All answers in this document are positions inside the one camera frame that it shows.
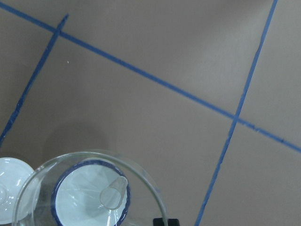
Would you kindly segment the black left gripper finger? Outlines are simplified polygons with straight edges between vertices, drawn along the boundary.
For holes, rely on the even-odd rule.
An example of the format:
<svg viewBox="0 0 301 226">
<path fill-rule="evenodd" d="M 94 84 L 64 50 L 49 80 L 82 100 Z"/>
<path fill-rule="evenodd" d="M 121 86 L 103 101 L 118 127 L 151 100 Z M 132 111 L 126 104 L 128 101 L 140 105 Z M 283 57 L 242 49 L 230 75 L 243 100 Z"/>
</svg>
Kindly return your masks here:
<svg viewBox="0 0 301 226">
<path fill-rule="evenodd" d="M 163 218 L 154 218 L 153 219 L 153 226 L 180 226 L 180 222 L 176 218 L 169 218 L 167 220 L 167 224 L 164 223 Z"/>
</svg>

